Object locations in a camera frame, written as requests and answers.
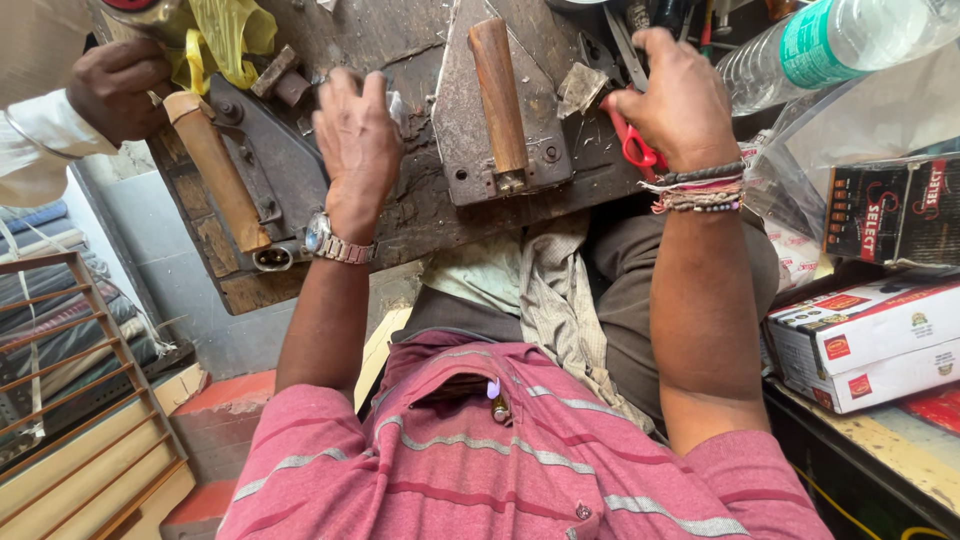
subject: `yellow cable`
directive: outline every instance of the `yellow cable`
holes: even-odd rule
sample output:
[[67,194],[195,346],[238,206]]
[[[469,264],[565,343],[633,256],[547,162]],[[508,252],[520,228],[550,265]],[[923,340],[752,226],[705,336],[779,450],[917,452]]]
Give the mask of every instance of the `yellow cable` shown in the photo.
[[860,527],[861,529],[863,529],[863,531],[866,532],[866,533],[867,533],[871,538],[873,538],[874,540],[882,540],[879,536],[875,535],[872,530],[869,530],[869,529],[868,529],[866,526],[864,526],[862,523],[856,521],[856,518],[854,518],[852,515],[850,515],[850,514],[847,513],[847,510],[844,510],[843,508],[840,507],[839,504],[835,503],[835,502],[833,501],[833,499],[830,498],[830,495],[827,495],[826,493],[824,493],[824,490],[820,489],[820,486],[819,486],[819,485],[817,485],[816,483],[814,483],[813,480],[811,480],[809,476],[805,475],[805,474],[804,474],[804,471],[801,471],[801,470],[800,470],[800,467],[797,467],[797,466],[794,465],[793,463],[790,463],[790,466],[793,467],[793,470],[794,470],[794,471],[797,471],[797,474],[800,475],[801,477],[803,477],[803,479],[806,480],[807,483],[809,483],[811,486],[813,486],[813,489],[816,489],[816,490],[817,490],[817,493],[819,493],[821,497],[823,497],[825,500],[827,500],[827,502],[830,503],[834,508],[836,508],[838,512],[840,512],[841,514],[843,514],[843,516],[844,516],[845,518],[849,519],[849,520],[850,520],[851,522],[853,522],[853,524],[856,525],[857,527]]
[[903,534],[900,536],[900,540],[910,540],[910,537],[914,534],[929,534],[930,536],[936,536],[937,538],[948,538],[945,534],[933,528],[911,527],[903,532]]

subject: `pink striped shirt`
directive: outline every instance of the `pink striped shirt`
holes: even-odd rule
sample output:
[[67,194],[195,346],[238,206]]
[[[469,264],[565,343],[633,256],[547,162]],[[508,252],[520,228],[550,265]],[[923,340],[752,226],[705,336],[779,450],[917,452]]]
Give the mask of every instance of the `pink striped shirt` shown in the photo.
[[[419,403],[457,374],[485,395]],[[287,388],[264,408],[217,537],[830,538],[768,433],[680,458],[533,345],[427,331],[391,346],[361,425],[343,394]]]

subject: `gray trousers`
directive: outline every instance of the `gray trousers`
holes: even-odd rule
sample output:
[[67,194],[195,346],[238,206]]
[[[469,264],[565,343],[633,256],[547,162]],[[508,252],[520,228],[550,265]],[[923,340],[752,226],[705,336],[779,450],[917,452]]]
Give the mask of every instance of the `gray trousers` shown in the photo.
[[[743,231],[754,282],[756,314],[762,318],[777,294],[777,253],[755,215],[743,212]],[[660,374],[650,344],[650,284],[663,236],[665,215],[640,215],[590,232],[582,253],[611,283],[596,297],[597,317],[607,336],[607,369],[617,391],[656,420]],[[519,319],[424,286],[396,343],[419,331],[446,327],[471,331],[499,342],[523,341]]]

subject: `black box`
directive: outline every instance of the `black box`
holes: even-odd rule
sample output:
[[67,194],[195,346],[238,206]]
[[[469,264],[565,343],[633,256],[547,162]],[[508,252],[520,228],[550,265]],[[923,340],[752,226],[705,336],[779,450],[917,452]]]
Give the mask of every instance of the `black box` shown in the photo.
[[960,265],[960,153],[833,167],[825,229],[830,255]]

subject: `silver watch strap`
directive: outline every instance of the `silver watch strap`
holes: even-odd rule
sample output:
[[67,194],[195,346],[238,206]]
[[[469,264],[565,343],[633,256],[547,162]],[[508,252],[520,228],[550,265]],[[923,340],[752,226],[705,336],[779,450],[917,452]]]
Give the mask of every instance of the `silver watch strap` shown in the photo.
[[318,252],[325,258],[332,258],[340,262],[366,264],[373,260],[373,256],[376,254],[375,248],[375,243],[370,246],[358,246],[345,242],[336,236],[330,236]]

